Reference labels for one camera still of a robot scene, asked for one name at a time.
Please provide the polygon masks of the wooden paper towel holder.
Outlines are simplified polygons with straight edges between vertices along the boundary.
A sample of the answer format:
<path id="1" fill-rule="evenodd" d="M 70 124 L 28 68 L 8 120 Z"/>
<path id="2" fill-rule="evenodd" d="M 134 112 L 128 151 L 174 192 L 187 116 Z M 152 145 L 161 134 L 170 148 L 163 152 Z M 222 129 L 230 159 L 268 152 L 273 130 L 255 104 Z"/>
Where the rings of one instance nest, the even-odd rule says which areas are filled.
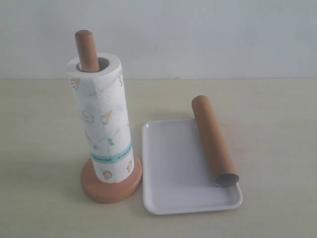
<path id="1" fill-rule="evenodd" d="M 93 33 L 80 30 L 75 33 L 75 42 L 82 71 L 88 73 L 99 72 L 100 64 L 96 51 Z M 81 171 L 81 185 L 87 196 L 99 203 L 115 203 L 130 196 L 138 187 L 142 177 L 142 164 L 134 154 L 134 170 L 131 175 L 119 183 L 104 183 L 94 172 L 91 157 Z"/>

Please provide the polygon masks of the printed white paper towel roll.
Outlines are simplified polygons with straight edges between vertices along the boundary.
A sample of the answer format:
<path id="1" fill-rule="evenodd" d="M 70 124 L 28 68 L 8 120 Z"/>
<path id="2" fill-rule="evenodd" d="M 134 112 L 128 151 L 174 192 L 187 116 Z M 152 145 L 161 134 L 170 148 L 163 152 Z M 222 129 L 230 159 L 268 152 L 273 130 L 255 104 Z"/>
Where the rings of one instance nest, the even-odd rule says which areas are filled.
<path id="1" fill-rule="evenodd" d="M 98 60 L 101 70 L 88 73 L 75 58 L 67 65 L 67 75 L 95 175 L 104 183 L 119 183 L 134 170 L 122 65 L 111 54 L 98 54 Z"/>

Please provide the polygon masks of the white rectangular plastic tray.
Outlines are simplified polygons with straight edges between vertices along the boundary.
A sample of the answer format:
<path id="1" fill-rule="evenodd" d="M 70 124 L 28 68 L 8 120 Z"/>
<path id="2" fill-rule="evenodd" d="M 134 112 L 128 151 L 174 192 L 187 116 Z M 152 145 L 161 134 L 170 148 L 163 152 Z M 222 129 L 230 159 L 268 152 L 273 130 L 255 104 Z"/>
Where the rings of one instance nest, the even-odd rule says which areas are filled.
<path id="1" fill-rule="evenodd" d="M 143 203 L 155 215 L 238 208 L 238 184 L 215 185 L 194 119 L 150 121 L 142 128 Z"/>

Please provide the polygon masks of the brown cardboard tube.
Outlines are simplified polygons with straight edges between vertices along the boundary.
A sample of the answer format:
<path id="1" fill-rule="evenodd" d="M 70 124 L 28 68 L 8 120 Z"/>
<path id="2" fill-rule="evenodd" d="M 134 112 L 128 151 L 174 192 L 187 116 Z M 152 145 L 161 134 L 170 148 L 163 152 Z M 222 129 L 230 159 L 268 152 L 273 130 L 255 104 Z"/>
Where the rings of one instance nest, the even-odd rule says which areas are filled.
<path id="1" fill-rule="evenodd" d="M 195 97 L 192 110 L 214 184 L 218 187 L 235 185 L 239 176 L 209 98 L 205 95 Z"/>

